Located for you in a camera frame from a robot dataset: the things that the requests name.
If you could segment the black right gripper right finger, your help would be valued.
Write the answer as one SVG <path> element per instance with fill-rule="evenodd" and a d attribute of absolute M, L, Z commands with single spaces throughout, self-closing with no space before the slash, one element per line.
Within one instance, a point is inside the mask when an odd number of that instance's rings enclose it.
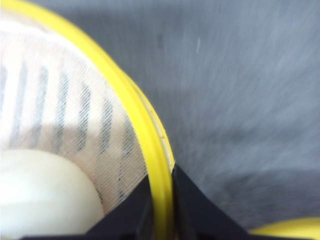
<path fill-rule="evenodd" d="M 212 203 L 176 164 L 172 172 L 179 240 L 249 240 L 250 235 Z"/>

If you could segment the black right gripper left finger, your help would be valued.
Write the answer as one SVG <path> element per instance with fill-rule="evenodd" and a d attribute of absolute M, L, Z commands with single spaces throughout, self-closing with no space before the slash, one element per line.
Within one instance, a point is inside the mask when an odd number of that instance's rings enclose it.
<path fill-rule="evenodd" d="M 83 234 L 27 235 L 23 240 L 153 240 L 153 204 L 148 177 L 114 210 Z"/>

